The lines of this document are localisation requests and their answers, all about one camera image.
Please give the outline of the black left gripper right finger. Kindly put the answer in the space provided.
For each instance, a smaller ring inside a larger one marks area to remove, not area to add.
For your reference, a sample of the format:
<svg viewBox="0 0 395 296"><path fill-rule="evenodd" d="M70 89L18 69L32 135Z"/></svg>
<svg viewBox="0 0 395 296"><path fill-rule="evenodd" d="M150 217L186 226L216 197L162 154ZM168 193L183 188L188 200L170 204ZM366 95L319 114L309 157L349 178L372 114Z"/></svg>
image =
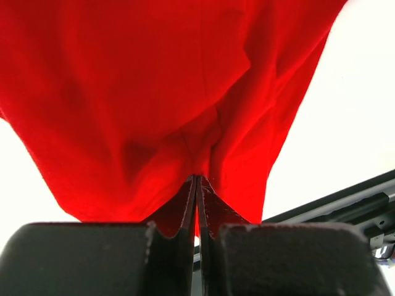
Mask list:
<svg viewBox="0 0 395 296"><path fill-rule="evenodd" d="M390 295L367 236L346 223L251 224L197 181L203 295Z"/></svg>

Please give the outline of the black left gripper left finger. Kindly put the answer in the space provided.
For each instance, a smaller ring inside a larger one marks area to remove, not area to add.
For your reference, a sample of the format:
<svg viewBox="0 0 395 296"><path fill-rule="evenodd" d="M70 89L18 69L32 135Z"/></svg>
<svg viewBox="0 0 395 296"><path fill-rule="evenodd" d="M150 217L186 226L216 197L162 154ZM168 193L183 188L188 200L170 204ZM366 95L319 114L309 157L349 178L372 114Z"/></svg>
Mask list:
<svg viewBox="0 0 395 296"><path fill-rule="evenodd" d="M30 223L1 254L2 295L189 295L197 178L140 223Z"/></svg>

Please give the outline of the red t shirt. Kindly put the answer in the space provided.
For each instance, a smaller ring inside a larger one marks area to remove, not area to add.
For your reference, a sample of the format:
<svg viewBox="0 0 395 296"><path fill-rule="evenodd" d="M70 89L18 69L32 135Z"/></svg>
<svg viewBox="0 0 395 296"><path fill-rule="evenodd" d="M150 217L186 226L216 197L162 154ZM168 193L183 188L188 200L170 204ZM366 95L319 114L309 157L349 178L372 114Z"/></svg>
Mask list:
<svg viewBox="0 0 395 296"><path fill-rule="evenodd" d="M1 118L80 221L141 221L204 175L259 223L343 6L2 1Z"/></svg>

